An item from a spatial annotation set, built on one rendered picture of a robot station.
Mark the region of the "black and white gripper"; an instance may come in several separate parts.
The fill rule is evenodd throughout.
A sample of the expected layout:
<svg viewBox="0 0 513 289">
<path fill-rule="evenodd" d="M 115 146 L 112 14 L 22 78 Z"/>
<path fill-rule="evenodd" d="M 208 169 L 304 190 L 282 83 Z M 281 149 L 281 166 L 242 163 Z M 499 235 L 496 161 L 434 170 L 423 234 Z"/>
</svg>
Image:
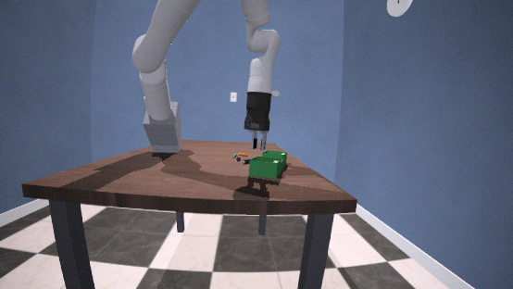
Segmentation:
<svg viewBox="0 0 513 289">
<path fill-rule="evenodd" d="M 244 128 L 248 132 L 253 132 L 252 149 L 257 148 L 257 131 L 259 131 L 262 133 L 260 150 L 266 150 L 271 96 L 280 97 L 281 94 L 280 91 L 271 91 L 271 89 L 270 77 L 251 76 L 249 78 Z"/>
</svg>

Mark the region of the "green open-top bin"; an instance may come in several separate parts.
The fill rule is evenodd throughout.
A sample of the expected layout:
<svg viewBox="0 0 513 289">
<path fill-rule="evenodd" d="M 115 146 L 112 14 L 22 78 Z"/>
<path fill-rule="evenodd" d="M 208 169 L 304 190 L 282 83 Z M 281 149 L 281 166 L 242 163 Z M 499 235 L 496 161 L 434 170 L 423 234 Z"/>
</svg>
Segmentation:
<svg viewBox="0 0 513 289">
<path fill-rule="evenodd" d="M 267 150 L 249 160 L 249 175 L 277 179 L 286 164 L 287 152 Z"/>
</svg>

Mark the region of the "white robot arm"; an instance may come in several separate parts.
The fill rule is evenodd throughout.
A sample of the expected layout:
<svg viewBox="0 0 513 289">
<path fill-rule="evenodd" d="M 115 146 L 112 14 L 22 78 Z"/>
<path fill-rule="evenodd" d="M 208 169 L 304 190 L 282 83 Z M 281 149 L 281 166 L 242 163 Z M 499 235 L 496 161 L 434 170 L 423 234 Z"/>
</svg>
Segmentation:
<svg viewBox="0 0 513 289">
<path fill-rule="evenodd" d="M 257 30 L 269 23 L 267 0 L 240 1 L 246 20 L 247 47 L 253 53 L 265 53 L 264 56 L 252 60 L 250 77 L 266 76 L 272 79 L 273 63 L 281 37 L 275 30 Z M 201 0 L 158 0 L 147 33 L 140 36 L 134 44 L 132 62 L 139 70 L 144 104 L 152 119 L 164 120 L 172 113 L 165 56 L 172 41 L 200 2 Z"/>
</svg>

